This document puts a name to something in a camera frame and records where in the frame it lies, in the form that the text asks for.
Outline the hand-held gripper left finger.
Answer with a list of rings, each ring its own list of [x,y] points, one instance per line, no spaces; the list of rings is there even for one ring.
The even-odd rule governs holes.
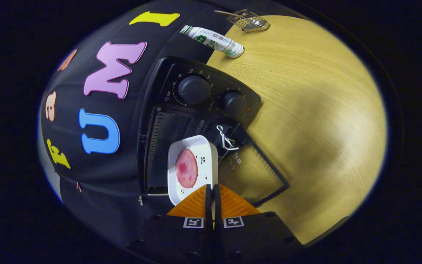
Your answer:
[[[155,264],[206,264],[213,235],[212,190],[204,184],[167,214],[155,214],[127,250]]]

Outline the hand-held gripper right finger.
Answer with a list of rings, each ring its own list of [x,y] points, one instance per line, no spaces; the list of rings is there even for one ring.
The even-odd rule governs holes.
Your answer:
[[[216,264],[286,264],[303,250],[276,212],[260,212],[222,184],[214,198]]]

